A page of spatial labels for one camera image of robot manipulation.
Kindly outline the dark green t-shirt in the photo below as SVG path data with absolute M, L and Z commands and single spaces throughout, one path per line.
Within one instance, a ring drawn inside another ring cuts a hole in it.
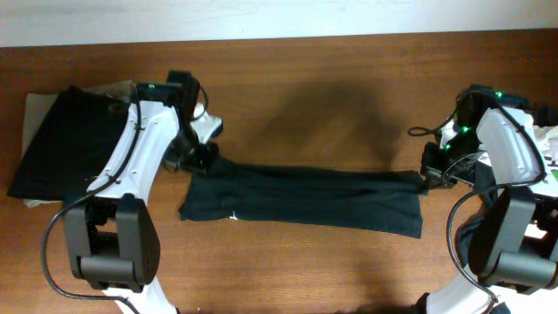
M 419 239 L 424 180 L 416 171 L 336 171 L 235 163 L 194 174 L 183 221 L 274 221 L 364 229 Z

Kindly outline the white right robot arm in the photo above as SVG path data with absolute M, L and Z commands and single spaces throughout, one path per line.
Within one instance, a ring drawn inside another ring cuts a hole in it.
M 543 310 L 557 296 L 557 179 L 536 141 L 527 99 L 470 85 L 448 119 L 414 126 L 428 190 L 472 187 L 453 205 L 446 245 L 458 275 L 424 294 L 420 313 Z

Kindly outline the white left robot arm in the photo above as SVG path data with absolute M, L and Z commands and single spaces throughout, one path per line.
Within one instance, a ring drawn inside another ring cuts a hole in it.
M 147 209 L 158 168 L 205 173 L 217 158 L 222 120 L 188 71 L 133 87 L 127 122 L 108 162 L 62 220 L 71 273 L 124 313 L 176 313 L 156 276 L 160 239 Z

